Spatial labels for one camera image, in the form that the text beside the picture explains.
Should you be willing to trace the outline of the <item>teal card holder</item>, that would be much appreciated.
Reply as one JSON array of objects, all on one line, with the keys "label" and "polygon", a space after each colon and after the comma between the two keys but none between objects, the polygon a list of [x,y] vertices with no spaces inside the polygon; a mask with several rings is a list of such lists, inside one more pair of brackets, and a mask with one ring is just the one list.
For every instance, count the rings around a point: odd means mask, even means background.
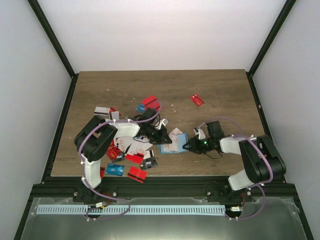
[{"label": "teal card holder", "polygon": [[159,154],[180,154],[188,151],[183,148],[183,145],[185,145],[189,140],[186,132],[180,134],[169,134],[169,137],[172,140],[172,143],[158,145]]}]

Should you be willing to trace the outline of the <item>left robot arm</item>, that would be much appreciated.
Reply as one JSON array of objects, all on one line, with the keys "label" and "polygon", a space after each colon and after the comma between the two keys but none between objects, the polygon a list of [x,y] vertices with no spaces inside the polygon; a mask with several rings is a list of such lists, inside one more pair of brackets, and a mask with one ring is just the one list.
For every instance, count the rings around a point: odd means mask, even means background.
[{"label": "left robot arm", "polygon": [[101,159],[114,139],[121,137],[146,137],[152,145],[171,144],[167,128],[159,119],[160,112],[147,108],[143,114],[128,119],[106,119],[94,115],[74,139],[81,157],[82,183],[86,186],[84,195],[89,201],[97,202],[102,196],[100,185]]}]

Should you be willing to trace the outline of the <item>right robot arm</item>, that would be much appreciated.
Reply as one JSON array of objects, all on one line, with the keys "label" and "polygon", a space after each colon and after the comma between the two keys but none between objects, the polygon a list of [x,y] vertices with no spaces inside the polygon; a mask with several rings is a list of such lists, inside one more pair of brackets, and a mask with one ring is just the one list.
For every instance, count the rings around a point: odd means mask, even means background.
[{"label": "right robot arm", "polygon": [[205,125],[208,137],[201,126],[195,127],[195,136],[183,149],[198,155],[217,151],[220,155],[241,156],[244,169],[228,178],[229,184],[222,188],[225,200],[232,202],[240,196],[240,190],[270,183],[286,174],[286,164],[269,135],[225,136],[219,121],[209,121]]}]

